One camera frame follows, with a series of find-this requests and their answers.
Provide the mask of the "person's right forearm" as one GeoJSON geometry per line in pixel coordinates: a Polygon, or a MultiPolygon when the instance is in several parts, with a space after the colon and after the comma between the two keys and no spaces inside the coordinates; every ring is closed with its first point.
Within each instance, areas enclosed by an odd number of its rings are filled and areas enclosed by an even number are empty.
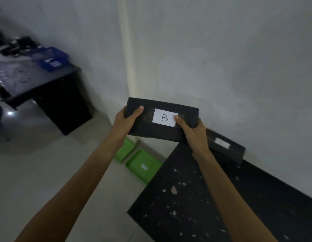
{"type": "Polygon", "coordinates": [[[209,149],[192,149],[232,242],[278,242],[236,190],[209,149]]]}

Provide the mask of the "blue plastic bin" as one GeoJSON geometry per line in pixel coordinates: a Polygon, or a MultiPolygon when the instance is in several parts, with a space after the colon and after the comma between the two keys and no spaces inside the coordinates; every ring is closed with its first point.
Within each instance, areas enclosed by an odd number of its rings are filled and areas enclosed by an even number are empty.
{"type": "Polygon", "coordinates": [[[39,48],[29,57],[36,65],[48,72],[71,65],[69,55],[56,47],[39,48]]]}

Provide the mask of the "person's right hand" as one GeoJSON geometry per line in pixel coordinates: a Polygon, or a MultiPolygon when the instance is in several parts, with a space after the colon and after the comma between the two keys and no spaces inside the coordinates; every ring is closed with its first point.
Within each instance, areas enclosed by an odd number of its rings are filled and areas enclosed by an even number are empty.
{"type": "Polygon", "coordinates": [[[207,141],[206,127],[201,118],[198,118],[197,127],[191,128],[190,131],[183,132],[194,155],[199,156],[207,154],[210,151],[207,141]]]}

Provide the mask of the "person's left hand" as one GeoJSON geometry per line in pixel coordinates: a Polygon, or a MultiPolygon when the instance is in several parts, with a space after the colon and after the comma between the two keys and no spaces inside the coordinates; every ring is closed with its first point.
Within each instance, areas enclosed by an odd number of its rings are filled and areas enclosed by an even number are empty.
{"type": "Polygon", "coordinates": [[[125,117],[126,106],[116,114],[110,135],[122,143],[135,122],[128,122],[125,117]]]}

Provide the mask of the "pile of black devices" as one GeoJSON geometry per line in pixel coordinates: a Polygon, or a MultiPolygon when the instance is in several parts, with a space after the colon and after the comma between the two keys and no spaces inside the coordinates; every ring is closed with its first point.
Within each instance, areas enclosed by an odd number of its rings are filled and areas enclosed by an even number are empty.
{"type": "Polygon", "coordinates": [[[3,45],[0,45],[0,54],[3,56],[28,56],[43,48],[30,36],[17,37],[3,45]]]}

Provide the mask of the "black desk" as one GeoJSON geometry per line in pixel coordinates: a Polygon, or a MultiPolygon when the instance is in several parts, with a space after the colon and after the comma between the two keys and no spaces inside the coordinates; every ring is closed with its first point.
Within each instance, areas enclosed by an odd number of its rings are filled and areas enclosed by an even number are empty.
{"type": "Polygon", "coordinates": [[[77,85],[79,74],[80,68],[72,64],[48,72],[30,59],[0,54],[0,101],[17,110],[34,100],[68,135],[93,118],[77,85]]]}

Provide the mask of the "green plastic tray with label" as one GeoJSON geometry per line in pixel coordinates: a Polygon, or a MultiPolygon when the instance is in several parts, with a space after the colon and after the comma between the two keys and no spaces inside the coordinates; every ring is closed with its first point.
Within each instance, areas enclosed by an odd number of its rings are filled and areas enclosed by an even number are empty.
{"type": "Polygon", "coordinates": [[[125,166],[143,184],[148,185],[162,164],[146,150],[138,149],[126,162],[125,166]]]}

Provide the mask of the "black box with white label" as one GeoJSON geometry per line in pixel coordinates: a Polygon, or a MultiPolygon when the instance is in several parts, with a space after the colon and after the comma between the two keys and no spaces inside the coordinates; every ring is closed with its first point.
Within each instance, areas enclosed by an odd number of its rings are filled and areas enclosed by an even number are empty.
{"type": "Polygon", "coordinates": [[[144,110],[129,131],[132,136],[185,142],[185,134],[174,117],[181,117],[190,128],[198,125],[198,108],[133,97],[127,100],[125,117],[131,116],[139,106],[144,110]]]}
{"type": "Polygon", "coordinates": [[[246,148],[215,131],[206,129],[207,141],[210,150],[213,150],[220,158],[225,158],[236,165],[241,165],[246,148]]]}

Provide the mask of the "person's left forearm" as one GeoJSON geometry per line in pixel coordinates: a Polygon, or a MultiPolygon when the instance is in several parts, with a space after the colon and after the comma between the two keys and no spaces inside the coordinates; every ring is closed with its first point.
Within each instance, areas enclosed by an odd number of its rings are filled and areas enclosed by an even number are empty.
{"type": "Polygon", "coordinates": [[[65,242],[124,138],[109,134],[72,178],[35,214],[14,242],[65,242]]]}

